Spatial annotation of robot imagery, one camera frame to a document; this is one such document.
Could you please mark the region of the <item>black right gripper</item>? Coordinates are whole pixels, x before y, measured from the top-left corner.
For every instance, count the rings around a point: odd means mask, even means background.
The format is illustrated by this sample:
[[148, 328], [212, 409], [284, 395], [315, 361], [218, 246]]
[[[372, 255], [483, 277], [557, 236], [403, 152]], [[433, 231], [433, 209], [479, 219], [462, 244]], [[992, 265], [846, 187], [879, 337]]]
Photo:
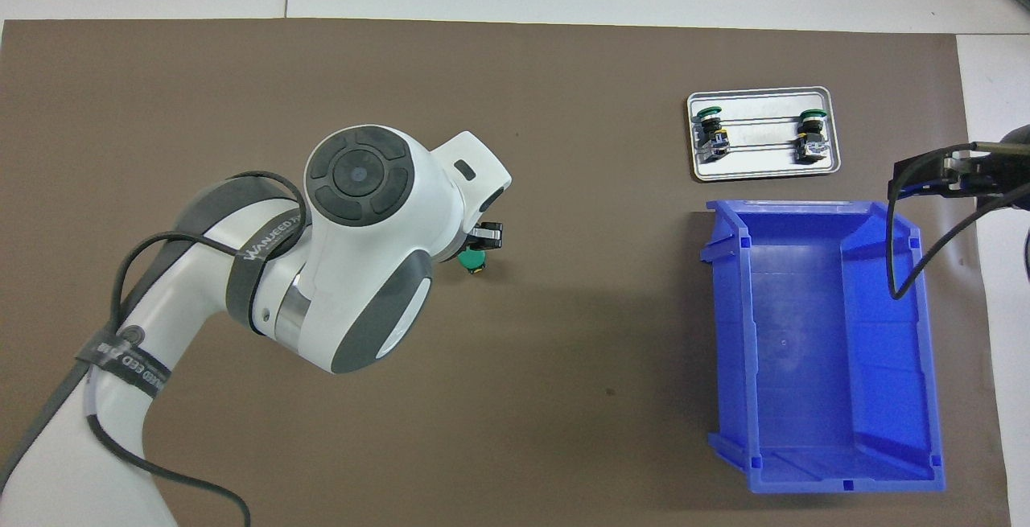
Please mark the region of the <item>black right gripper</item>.
[[[1008, 132], [999, 143], [1025, 146], [1030, 150], [1030, 124]], [[963, 182], [950, 182], [948, 178], [952, 174], [949, 165], [946, 165], [946, 160], [955, 153], [973, 149], [974, 146], [946, 146], [897, 162], [897, 178], [888, 183], [888, 197], [893, 196], [894, 200], [908, 200], [917, 196], [939, 196], [946, 200], [974, 197], [974, 190]], [[1030, 153], [1009, 155], [991, 152], [982, 159], [981, 164], [983, 171], [993, 179], [995, 188], [988, 190], [986, 196], [976, 197], [977, 209], [985, 208], [990, 201], [997, 200], [1002, 194], [1030, 183]], [[901, 178], [909, 180], [902, 183]]]

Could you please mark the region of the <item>silver metal tray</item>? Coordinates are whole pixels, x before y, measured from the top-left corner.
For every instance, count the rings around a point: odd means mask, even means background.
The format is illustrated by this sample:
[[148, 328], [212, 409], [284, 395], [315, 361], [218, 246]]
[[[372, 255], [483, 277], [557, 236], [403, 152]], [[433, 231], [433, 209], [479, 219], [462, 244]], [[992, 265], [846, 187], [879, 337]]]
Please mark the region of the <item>silver metal tray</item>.
[[[714, 162], [698, 157], [700, 127], [696, 113], [710, 106], [721, 106], [720, 117], [772, 117], [801, 115], [806, 109], [823, 109], [824, 134], [829, 143], [826, 159], [813, 164], [789, 161], [786, 153], [749, 152], [728, 155]], [[843, 159], [834, 105], [827, 87], [809, 86], [702, 91], [691, 93], [685, 101], [687, 146], [691, 174], [703, 183], [750, 181], [750, 179], [791, 178], [791, 176], [831, 175], [839, 171]], [[732, 126], [725, 128], [729, 142], [772, 142], [772, 139], [796, 139], [798, 122], [772, 126]]]

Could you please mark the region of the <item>blue plastic storage bin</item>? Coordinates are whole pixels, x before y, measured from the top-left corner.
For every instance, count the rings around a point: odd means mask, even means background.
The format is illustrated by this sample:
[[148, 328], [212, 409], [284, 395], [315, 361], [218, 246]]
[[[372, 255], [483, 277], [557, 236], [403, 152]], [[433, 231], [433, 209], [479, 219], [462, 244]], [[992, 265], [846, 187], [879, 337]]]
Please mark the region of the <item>blue plastic storage bin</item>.
[[712, 200], [719, 424], [756, 494], [941, 492], [923, 280], [892, 298], [876, 201]]

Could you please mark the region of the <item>brown table mat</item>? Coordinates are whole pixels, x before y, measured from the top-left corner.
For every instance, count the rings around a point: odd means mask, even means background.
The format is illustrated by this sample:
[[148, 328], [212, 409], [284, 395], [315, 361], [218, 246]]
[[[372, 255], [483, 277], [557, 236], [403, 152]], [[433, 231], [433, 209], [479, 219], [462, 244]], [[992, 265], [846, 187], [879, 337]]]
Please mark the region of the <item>brown table mat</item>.
[[[831, 175], [703, 183], [695, 92], [827, 87]], [[753, 494], [717, 429], [710, 200], [882, 200], [964, 142], [952, 35], [262, 19], [7, 22], [0, 47], [0, 459], [104, 322], [117, 266], [195, 194], [301, 181], [332, 131], [474, 132], [513, 176], [484, 273], [435, 268], [412, 332], [333, 376], [210, 319], [147, 458], [258, 527], [1007, 527], [976, 234], [928, 267], [946, 490]]]

